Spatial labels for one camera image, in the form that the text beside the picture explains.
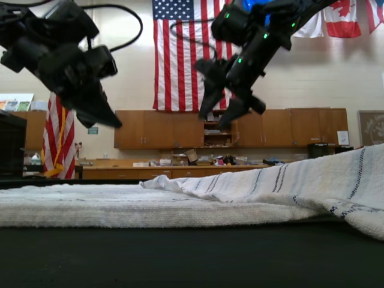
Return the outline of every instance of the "striped towel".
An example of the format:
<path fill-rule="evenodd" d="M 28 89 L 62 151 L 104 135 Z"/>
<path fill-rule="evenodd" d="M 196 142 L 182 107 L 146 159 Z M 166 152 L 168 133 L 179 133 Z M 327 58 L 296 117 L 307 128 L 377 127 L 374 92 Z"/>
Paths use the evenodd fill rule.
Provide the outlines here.
<path fill-rule="evenodd" d="M 259 204 L 254 206 L 255 211 L 267 208 L 267 214 L 251 223 L 333 214 L 363 233 L 384 240 L 384 145 L 204 178 L 169 180 L 159 176 L 141 186 L 233 205 Z"/>

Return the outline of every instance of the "american flag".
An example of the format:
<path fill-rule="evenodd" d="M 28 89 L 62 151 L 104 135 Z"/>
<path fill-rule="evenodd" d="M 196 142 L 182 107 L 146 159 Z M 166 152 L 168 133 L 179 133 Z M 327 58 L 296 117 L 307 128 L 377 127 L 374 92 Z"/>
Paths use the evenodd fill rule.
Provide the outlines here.
<path fill-rule="evenodd" d="M 47 177 L 74 178 L 74 115 L 51 93 L 48 102 L 46 127 L 43 136 L 44 171 Z"/>
<path fill-rule="evenodd" d="M 195 23 L 216 17 L 225 3 L 232 0 L 152 0 L 155 40 L 155 110 L 198 111 L 203 100 L 202 75 L 193 68 L 200 58 L 213 58 L 214 51 L 207 46 L 190 43 L 171 34 L 175 22 L 179 35 L 202 40 L 214 46 L 219 58 L 229 59 L 236 47 L 217 41 L 212 36 L 212 22 Z M 230 91 L 215 109 L 226 109 Z"/>
<path fill-rule="evenodd" d="M 372 33 L 381 23 L 384 23 L 383 4 L 383 0 L 365 0 L 370 33 Z"/>

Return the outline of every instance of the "flag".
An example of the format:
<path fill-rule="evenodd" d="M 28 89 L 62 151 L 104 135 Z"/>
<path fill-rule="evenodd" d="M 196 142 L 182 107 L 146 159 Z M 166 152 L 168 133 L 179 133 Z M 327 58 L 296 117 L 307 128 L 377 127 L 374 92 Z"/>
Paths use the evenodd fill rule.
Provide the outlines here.
<path fill-rule="evenodd" d="M 243 0 L 243 7 L 245 10 L 251 11 L 252 7 L 255 4 L 266 4 L 266 3 L 271 2 L 271 1 L 273 1 L 273 0 Z M 265 26 L 269 25 L 269 17 L 270 17 L 270 15 L 267 15 L 265 17 Z"/>
<path fill-rule="evenodd" d="M 185 37 L 210 43 L 219 58 L 229 59 L 235 50 L 230 43 L 217 41 L 212 36 L 212 22 L 197 23 L 217 16 L 223 5 L 232 0 L 152 0 L 155 41 L 155 100 L 153 108 L 165 111 L 198 111 L 204 95 L 201 75 L 193 68 L 200 58 L 213 58 L 209 47 L 176 38 L 170 32 L 175 30 Z M 230 91 L 215 109 L 226 109 Z"/>
<path fill-rule="evenodd" d="M 323 37 L 322 22 L 321 12 L 318 12 L 303 27 L 297 30 L 293 36 L 299 38 Z"/>
<path fill-rule="evenodd" d="M 370 33 L 372 33 L 380 23 L 384 23 L 383 3 L 384 0 L 365 0 Z"/>
<path fill-rule="evenodd" d="M 74 178 L 74 115 L 51 93 L 43 136 L 44 175 L 60 179 Z"/>
<path fill-rule="evenodd" d="M 324 9 L 329 36 L 355 38 L 361 35 L 356 16 L 356 0 L 339 0 Z"/>

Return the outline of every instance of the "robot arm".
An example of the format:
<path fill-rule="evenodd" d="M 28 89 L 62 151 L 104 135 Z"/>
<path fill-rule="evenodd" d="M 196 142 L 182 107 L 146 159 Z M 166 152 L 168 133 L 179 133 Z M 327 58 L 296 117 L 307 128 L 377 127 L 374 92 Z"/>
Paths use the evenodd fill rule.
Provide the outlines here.
<path fill-rule="evenodd" d="M 265 103 L 252 95 L 251 87 L 276 51 L 291 49 L 291 36 L 307 23 L 312 16 L 336 0 L 274 0 L 255 5 L 248 13 L 239 7 L 225 5 L 212 23 L 215 39 L 231 42 L 242 47 L 239 55 L 231 59 L 200 59 L 195 68 L 205 76 L 205 93 L 199 116 L 205 118 L 223 97 L 227 88 L 235 93 L 225 114 L 220 119 L 222 127 L 239 118 L 250 109 L 262 114 Z M 270 15 L 270 24 L 265 18 Z"/>
<path fill-rule="evenodd" d="M 98 33 L 92 19 L 72 1 L 61 1 L 43 18 L 24 5 L 0 2 L 0 45 L 7 50 L 1 64 L 16 73 L 28 69 L 64 107 L 76 110 L 84 126 L 98 122 L 119 128 L 121 122 L 100 84 L 118 72 L 115 60 L 106 46 L 79 48 L 84 38 L 90 43 Z"/>

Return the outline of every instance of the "bulletin board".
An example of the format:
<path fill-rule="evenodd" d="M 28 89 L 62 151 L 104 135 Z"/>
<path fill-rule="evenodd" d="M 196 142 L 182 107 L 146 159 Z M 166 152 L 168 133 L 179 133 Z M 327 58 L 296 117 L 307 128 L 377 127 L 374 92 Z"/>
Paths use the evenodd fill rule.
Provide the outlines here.
<path fill-rule="evenodd" d="M 384 110 L 359 111 L 360 140 L 363 146 L 384 143 Z"/>

